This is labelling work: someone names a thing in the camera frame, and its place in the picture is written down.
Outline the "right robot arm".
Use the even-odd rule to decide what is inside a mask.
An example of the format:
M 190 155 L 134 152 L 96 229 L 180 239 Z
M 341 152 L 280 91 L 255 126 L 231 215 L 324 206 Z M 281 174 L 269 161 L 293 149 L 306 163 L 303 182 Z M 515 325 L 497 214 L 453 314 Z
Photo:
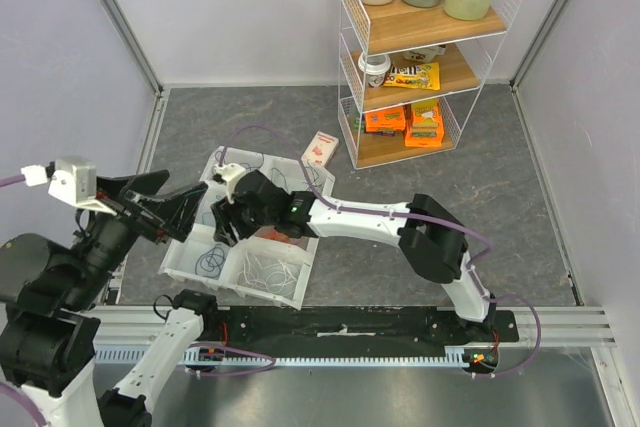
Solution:
M 460 333 L 483 339 L 494 328 L 490 292 L 472 273 L 464 227 L 432 197 L 367 204 L 277 186 L 263 173 L 238 164 L 217 166 L 213 179 L 224 199 L 212 205 L 216 241 L 229 247 L 272 227 L 290 238 L 347 237 L 398 248 L 421 278 L 443 287 L 453 303 Z

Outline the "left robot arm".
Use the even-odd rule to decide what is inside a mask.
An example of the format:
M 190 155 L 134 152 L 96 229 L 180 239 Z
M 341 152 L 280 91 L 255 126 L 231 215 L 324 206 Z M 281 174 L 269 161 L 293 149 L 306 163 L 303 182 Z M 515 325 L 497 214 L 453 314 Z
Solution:
M 219 329 L 213 296 L 176 295 L 161 332 L 115 387 L 97 395 L 89 310 L 139 238 L 183 241 L 191 232 L 205 183 L 163 193 L 165 170 L 120 178 L 47 171 L 50 194 L 88 222 L 63 247 L 23 234 L 1 249 L 1 369 L 39 426 L 148 426 L 175 366 L 198 340 Z

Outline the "white compartment tray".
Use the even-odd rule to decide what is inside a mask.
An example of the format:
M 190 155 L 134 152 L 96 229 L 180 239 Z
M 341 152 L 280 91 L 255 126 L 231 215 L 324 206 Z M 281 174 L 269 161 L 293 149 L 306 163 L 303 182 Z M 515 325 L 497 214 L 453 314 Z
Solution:
M 216 242 L 215 223 L 210 206 L 225 197 L 225 188 L 212 180 L 214 165 L 223 152 L 217 148 L 210 156 L 201 179 L 208 191 L 201 200 L 196 221 L 187 240 L 171 241 L 160 272 L 178 281 L 193 281 L 213 290 L 220 288 L 240 297 L 256 297 L 278 307 L 302 307 L 310 278 L 317 239 L 292 239 L 272 228 L 234 247 Z M 316 188 L 324 195 L 333 191 L 335 177 L 325 167 L 273 155 L 230 148 L 225 161 L 249 171 L 258 170 L 287 192 Z

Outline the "small white pink box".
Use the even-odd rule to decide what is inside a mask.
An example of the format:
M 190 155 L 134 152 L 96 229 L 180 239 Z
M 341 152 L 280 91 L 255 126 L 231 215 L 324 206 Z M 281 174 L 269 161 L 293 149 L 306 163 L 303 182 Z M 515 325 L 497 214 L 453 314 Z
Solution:
M 327 167 L 339 146 L 339 139 L 325 132 L 317 131 L 303 152 L 301 160 L 309 165 Z

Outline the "orange box left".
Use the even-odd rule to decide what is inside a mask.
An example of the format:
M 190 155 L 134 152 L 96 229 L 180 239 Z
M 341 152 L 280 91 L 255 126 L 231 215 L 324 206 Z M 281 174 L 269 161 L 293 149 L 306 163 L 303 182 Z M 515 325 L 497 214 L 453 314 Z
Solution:
M 403 131 L 405 127 L 405 108 L 402 105 L 365 113 L 367 132 Z

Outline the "white paper cup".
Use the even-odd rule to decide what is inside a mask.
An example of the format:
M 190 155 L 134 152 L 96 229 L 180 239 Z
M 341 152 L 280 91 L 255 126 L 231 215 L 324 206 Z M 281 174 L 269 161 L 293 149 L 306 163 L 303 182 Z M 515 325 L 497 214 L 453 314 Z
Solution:
M 371 88 L 379 88 L 383 85 L 391 66 L 391 58 L 387 54 L 365 55 L 361 53 L 358 58 L 358 67 L 365 75 L 367 86 Z

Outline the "orange box stack right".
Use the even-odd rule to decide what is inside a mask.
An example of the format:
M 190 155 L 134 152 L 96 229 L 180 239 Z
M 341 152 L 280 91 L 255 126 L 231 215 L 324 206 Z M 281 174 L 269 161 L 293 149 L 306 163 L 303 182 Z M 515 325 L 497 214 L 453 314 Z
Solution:
M 438 98 L 414 102 L 406 108 L 406 147 L 441 147 L 444 134 L 444 118 Z

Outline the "yellow candy bag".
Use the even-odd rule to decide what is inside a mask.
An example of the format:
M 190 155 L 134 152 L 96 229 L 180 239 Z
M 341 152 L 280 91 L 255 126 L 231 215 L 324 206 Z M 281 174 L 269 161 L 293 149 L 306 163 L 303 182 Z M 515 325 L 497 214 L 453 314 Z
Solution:
M 438 91 L 441 87 L 440 65 L 438 62 L 405 67 L 393 65 L 387 73 L 383 86 Z

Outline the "white yoghurt cup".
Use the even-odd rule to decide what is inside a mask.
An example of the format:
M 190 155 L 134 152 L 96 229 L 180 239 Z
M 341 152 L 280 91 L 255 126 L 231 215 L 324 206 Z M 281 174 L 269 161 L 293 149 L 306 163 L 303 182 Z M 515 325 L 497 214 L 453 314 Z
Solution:
M 432 62 L 436 57 L 443 55 L 445 52 L 445 45 L 434 45 L 406 50 L 402 53 L 402 57 L 405 60 L 423 64 Z

